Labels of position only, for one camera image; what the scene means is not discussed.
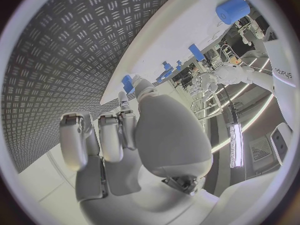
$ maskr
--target logo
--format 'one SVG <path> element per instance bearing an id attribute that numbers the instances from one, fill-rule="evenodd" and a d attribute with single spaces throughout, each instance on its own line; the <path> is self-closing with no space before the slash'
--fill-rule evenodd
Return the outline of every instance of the logo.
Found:
<path id="1" fill-rule="evenodd" d="M 290 72 L 280 70 L 279 68 L 275 68 L 275 72 L 280 74 L 280 75 L 286 76 L 288 79 L 292 78 L 292 74 Z"/>

